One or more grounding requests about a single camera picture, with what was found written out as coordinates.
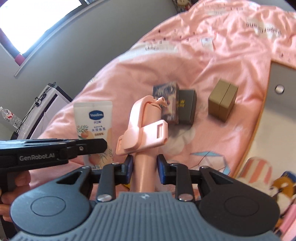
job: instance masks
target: wooden edge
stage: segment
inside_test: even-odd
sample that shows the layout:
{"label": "wooden edge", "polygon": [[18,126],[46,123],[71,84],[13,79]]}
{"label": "wooden edge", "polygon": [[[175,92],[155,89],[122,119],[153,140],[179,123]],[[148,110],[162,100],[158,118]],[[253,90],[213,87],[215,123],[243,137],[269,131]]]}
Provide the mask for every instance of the wooden edge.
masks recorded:
{"label": "wooden edge", "polygon": [[248,153],[249,153],[249,151],[251,149],[251,146],[252,146],[253,141],[255,139],[255,136],[257,134],[257,130],[258,130],[258,127],[259,127],[259,124],[260,124],[260,121],[261,121],[261,117],[262,117],[263,111],[264,111],[266,97],[267,97],[267,92],[268,92],[268,88],[269,88],[269,80],[270,80],[270,72],[271,72],[271,64],[272,64],[272,62],[281,64],[281,65],[284,65],[286,67],[289,67],[289,68],[292,68],[292,69],[296,70],[296,66],[293,66],[292,64],[286,63],[286,62],[281,61],[281,60],[278,60],[278,59],[271,59],[271,61],[270,61],[270,68],[269,68],[269,75],[268,75],[268,84],[267,84],[266,92],[265,92],[264,99],[263,99],[263,102],[262,102],[262,105],[261,105],[261,110],[260,110],[260,113],[259,113],[259,116],[258,116],[256,125],[255,125],[255,129],[254,129],[253,134],[252,134],[252,136],[250,138],[250,141],[249,141],[249,144],[247,146],[247,149],[244,152],[243,157],[240,160],[239,164],[237,165],[237,168],[235,169],[234,174],[232,175],[233,178],[236,178],[238,176],[238,174],[240,173],[240,170],[241,170],[241,168],[242,168],[242,166],[244,164],[244,161],[245,161],[245,159],[246,159],[246,157],[247,157],[247,155],[248,155]]}

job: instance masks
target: plastic bottle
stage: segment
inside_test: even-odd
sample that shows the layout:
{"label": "plastic bottle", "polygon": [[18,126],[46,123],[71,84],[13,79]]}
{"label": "plastic bottle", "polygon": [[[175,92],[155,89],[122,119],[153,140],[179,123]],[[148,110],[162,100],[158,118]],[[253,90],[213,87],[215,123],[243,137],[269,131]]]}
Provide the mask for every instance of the plastic bottle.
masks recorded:
{"label": "plastic bottle", "polygon": [[3,107],[1,106],[0,112],[2,113],[3,118],[7,120],[13,127],[15,127],[16,129],[20,127],[22,120],[14,115],[10,110],[3,109]]}

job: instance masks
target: blue oval logo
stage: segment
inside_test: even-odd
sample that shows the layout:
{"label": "blue oval logo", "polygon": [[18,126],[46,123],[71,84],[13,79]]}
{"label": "blue oval logo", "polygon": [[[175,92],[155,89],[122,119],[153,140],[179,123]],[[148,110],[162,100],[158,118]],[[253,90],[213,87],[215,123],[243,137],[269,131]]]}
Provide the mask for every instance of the blue oval logo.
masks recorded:
{"label": "blue oval logo", "polygon": [[92,120],[100,120],[103,117],[104,117],[104,113],[99,110],[94,110],[89,113],[89,118],[91,118]]}

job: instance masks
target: human hand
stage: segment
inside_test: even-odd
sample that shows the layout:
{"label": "human hand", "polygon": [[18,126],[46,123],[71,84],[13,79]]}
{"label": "human hand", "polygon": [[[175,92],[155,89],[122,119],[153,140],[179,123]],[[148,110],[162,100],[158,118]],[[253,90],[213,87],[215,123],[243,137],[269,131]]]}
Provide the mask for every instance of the human hand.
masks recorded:
{"label": "human hand", "polygon": [[0,204],[0,215],[3,216],[3,219],[8,222],[12,222],[10,218],[10,205],[12,202],[21,194],[27,192],[30,190],[29,183],[31,181],[31,175],[29,171],[25,171],[20,173],[16,178],[15,178],[15,184],[16,188],[12,192],[6,192],[3,195],[2,192],[0,191],[1,195],[1,201],[3,204]]}

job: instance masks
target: pink bedding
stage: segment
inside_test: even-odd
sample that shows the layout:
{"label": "pink bedding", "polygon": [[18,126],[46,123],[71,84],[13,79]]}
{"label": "pink bedding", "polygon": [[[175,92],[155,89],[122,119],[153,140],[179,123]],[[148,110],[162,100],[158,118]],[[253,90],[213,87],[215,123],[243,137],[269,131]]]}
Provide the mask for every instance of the pink bedding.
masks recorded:
{"label": "pink bedding", "polygon": [[[151,95],[153,85],[177,81],[181,89],[197,92],[195,121],[191,128],[170,126],[160,152],[189,168],[207,163],[231,175],[254,131],[271,59],[295,64],[295,34],[294,13],[250,1],[201,0],[106,65],[56,114],[40,138],[77,138],[73,103],[112,101],[114,149],[127,129],[134,102]],[[225,124],[207,114],[207,99],[220,78],[239,86]],[[123,160],[114,156],[114,161]],[[31,171],[31,186],[81,165],[82,158],[76,158],[61,167]]]}

